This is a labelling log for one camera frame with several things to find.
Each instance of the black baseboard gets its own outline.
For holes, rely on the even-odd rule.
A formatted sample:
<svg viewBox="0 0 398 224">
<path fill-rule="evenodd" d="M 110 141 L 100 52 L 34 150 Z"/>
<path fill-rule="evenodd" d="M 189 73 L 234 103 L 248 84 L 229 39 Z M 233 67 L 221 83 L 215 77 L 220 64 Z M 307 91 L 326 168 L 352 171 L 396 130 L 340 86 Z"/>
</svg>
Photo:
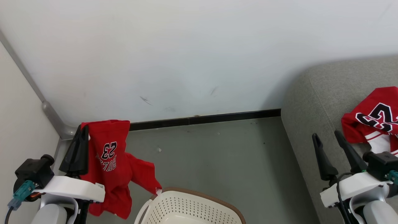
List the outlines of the black baseboard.
<svg viewBox="0 0 398 224">
<path fill-rule="evenodd" d="M 154 129 L 154 128 L 166 128 L 166 127 L 183 126 L 191 124 L 206 124 L 206 123 L 232 121 L 232 120 L 279 117 L 280 115 L 281 115 L 281 109 L 274 109 L 274 110 L 233 113 L 233 114 L 219 114 L 219 115 L 209 115 L 209 116 L 197 116 L 190 118 L 139 122 L 139 123 L 131 123 L 130 131 Z"/>
</svg>

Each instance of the basket rim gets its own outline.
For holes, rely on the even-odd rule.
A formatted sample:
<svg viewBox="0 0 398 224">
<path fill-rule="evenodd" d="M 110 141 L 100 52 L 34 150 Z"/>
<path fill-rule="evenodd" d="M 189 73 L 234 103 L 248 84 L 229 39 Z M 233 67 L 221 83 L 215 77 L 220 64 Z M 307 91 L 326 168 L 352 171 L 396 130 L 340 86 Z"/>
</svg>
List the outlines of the basket rim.
<svg viewBox="0 0 398 224">
<path fill-rule="evenodd" d="M 162 193 L 163 192 L 167 192 L 167 191 L 177 191 L 177 192 L 181 192 L 181 193 L 186 193 L 186 194 L 190 194 L 190 195 L 195 195 L 201 198 L 205 198 L 208 200 L 211 200 L 215 203 L 218 203 L 220 205 L 223 205 L 229 209 L 231 209 L 232 211 L 234 211 L 238 217 L 240 218 L 240 221 L 242 224 L 246 224 L 245 218 L 243 217 L 242 213 L 233 205 L 226 203 L 223 200 L 220 200 L 218 198 L 203 194 L 201 192 L 197 192 L 197 191 L 192 191 L 192 190 L 188 190 L 188 189 L 184 189 L 184 188 L 179 188 L 179 187 L 166 187 L 164 189 L 162 189 Z M 157 197 L 157 195 L 152 195 L 152 197 L 150 198 L 151 200 L 155 200 L 155 198 Z"/>
</svg>

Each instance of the red jersey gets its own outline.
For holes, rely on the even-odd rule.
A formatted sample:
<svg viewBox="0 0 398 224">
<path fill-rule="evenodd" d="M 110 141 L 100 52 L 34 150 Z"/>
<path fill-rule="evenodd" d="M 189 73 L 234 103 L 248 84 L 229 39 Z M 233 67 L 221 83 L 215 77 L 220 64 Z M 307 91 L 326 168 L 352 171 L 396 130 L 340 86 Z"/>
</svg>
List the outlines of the red jersey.
<svg viewBox="0 0 398 224">
<path fill-rule="evenodd" d="M 374 153 L 398 155 L 398 88 L 376 88 L 341 119 L 350 143 L 368 142 Z"/>
<path fill-rule="evenodd" d="M 91 204 L 89 212 L 99 216 L 108 211 L 127 219 L 131 212 L 130 181 L 142 186 L 152 194 L 161 189 L 155 178 L 155 166 L 126 153 L 126 137 L 130 122 L 108 120 L 82 123 L 88 125 L 88 173 L 80 178 L 105 186 L 103 203 Z"/>
</svg>

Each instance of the white plastic basket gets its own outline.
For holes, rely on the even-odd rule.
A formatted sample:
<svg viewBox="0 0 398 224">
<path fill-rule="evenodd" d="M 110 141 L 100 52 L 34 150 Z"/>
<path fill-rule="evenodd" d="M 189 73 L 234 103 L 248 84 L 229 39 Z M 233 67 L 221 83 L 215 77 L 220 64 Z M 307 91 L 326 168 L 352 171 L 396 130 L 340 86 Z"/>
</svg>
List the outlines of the white plastic basket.
<svg viewBox="0 0 398 224">
<path fill-rule="evenodd" d="M 234 206 L 181 188 L 166 188 L 147 201 L 134 224 L 246 224 Z"/>
</svg>

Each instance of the teal connector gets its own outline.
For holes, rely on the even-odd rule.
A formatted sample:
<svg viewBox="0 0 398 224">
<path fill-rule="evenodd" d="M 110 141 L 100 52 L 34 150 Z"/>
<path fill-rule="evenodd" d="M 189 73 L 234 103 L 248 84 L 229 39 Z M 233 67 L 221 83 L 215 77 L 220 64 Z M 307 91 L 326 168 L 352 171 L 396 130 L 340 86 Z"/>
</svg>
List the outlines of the teal connector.
<svg viewBox="0 0 398 224">
<path fill-rule="evenodd" d="M 391 170 L 387 174 L 387 179 L 392 181 L 395 185 L 398 185 L 398 172 L 395 170 Z"/>
<path fill-rule="evenodd" d="M 35 184 L 32 181 L 25 181 L 21 187 L 15 192 L 13 197 L 17 200 L 24 201 L 32 191 L 36 189 Z"/>
<path fill-rule="evenodd" d="M 17 210 L 34 189 L 36 187 L 32 181 L 25 181 L 13 195 L 13 199 L 8 203 L 8 207 L 12 207 L 14 211 Z"/>
</svg>

